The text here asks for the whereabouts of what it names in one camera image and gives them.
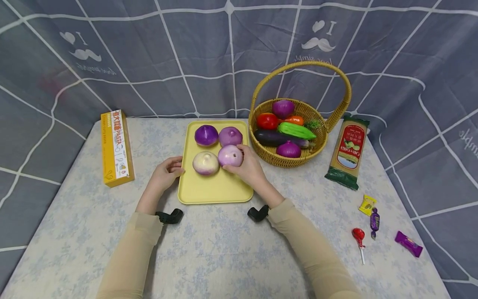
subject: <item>black clip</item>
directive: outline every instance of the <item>black clip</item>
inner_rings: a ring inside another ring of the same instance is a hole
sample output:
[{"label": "black clip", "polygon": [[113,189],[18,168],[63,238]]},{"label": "black clip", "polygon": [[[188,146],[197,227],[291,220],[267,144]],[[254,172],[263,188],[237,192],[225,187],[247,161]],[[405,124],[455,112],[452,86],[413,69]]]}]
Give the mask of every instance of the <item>black clip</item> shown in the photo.
[{"label": "black clip", "polygon": [[269,215],[269,206],[264,205],[260,210],[256,210],[254,207],[250,208],[247,215],[254,220],[254,222],[261,222]]},{"label": "black clip", "polygon": [[164,212],[156,212],[156,216],[159,216],[159,221],[164,224],[177,224],[184,216],[184,212],[180,209],[174,209],[171,214]]}]

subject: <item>wicker basket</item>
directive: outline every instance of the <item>wicker basket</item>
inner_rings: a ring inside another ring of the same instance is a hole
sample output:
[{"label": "wicker basket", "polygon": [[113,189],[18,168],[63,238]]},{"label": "wicker basket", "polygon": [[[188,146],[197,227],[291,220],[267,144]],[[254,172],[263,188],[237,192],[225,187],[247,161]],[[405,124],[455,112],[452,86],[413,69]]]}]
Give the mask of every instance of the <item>wicker basket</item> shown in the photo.
[{"label": "wicker basket", "polygon": [[[342,99],[340,105],[335,109],[335,111],[330,115],[327,121],[317,112],[309,104],[306,104],[302,101],[294,100],[294,99],[286,99],[295,104],[295,111],[294,115],[300,115],[304,118],[304,121],[307,122],[308,120],[318,120],[320,125],[318,128],[313,129],[312,131],[317,136],[316,139],[312,140],[315,143],[315,147],[303,149],[300,158],[287,158],[275,153],[276,148],[271,146],[263,146],[261,145],[256,137],[254,137],[254,131],[257,129],[256,118],[259,114],[264,112],[271,112],[272,111],[272,103],[283,100],[284,98],[279,99],[272,99],[261,103],[255,108],[257,95],[259,94],[261,88],[266,84],[272,77],[282,73],[291,68],[299,67],[299,66],[324,66],[330,68],[334,72],[336,72],[345,83],[345,95]],[[315,157],[318,153],[324,149],[324,146],[327,142],[327,135],[330,131],[334,128],[337,124],[338,120],[342,117],[342,115],[347,110],[347,107],[350,103],[350,98],[352,97],[352,87],[350,86],[350,82],[345,76],[345,74],[338,68],[331,64],[320,62],[320,61],[300,61],[295,62],[292,64],[285,65],[269,75],[267,75],[262,81],[258,84],[256,89],[254,90],[254,94],[252,95],[252,104],[250,106],[250,114],[249,114],[249,134],[252,140],[252,147],[254,148],[255,152],[259,157],[261,157],[264,161],[274,166],[283,167],[283,168],[293,168],[300,165],[303,165],[305,162],[309,161],[313,157]]]}]

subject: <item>eggplant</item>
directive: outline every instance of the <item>eggplant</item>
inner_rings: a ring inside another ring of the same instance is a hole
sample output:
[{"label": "eggplant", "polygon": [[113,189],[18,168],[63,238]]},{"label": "eggplant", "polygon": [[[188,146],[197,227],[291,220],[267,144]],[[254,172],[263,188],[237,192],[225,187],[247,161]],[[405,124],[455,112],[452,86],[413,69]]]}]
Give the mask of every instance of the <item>eggplant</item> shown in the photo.
[{"label": "eggplant", "polygon": [[298,145],[300,148],[314,147],[315,143],[312,143],[308,140],[297,138],[294,136],[282,134],[274,130],[256,130],[254,136],[257,141],[263,146],[274,146],[278,147],[287,141],[291,141]]}]

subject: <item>basket handle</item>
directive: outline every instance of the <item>basket handle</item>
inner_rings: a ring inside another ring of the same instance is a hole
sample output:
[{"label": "basket handle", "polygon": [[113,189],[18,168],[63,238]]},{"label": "basket handle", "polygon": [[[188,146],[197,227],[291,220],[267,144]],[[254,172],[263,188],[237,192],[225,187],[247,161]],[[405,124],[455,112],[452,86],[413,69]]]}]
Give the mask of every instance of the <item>basket handle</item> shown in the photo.
[{"label": "basket handle", "polygon": [[256,89],[254,90],[254,94],[252,95],[252,103],[250,105],[250,112],[252,112],[256,106],[256,100],[257,96],[259,95],[259,92],[261,91],[261,88],[275,75],[278,75],[282,73],[283,71],[286,71],[291,68],[296,68],[299,66],[323,66],[330,68],[334,72],[336,72],[344,81],[345,83],[345,95],[344,98],[342,99],[341,103],[339,106],[335,109],[335,111],[330,115],[330,117],[327,119],[325,122],[326,130],[327,133],[330,133],[330,131],[335,127],[337,122],[340,120],[342,115],[347,111],[347,107],[350,104],[350,99],[352,98],[352,87],[350,86],[350,81],[348,80],[347,76],[345,76],[344,72],[342,72],[338,67],[333,66],[327,62],[321,62],[321,61],[299,61],[299,62],[294,62],[288,65],[284,65],[281,68],[278,68],[277,70],[273,71],[272,73],[268,74],[264,79],[262,79],[261,82],[257,85]]}]

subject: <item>pasta box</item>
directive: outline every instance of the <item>pasta box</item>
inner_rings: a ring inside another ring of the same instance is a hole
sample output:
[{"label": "pasta box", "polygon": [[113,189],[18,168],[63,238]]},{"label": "pasta box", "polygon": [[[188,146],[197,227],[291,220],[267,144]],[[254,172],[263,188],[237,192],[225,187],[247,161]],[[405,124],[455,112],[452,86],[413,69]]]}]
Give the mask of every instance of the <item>pasta box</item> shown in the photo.
[{"label": "pasta box", "polygon": [[121,110],[101,114],[103,182],[112,188],[134,180],[126,115]]}]

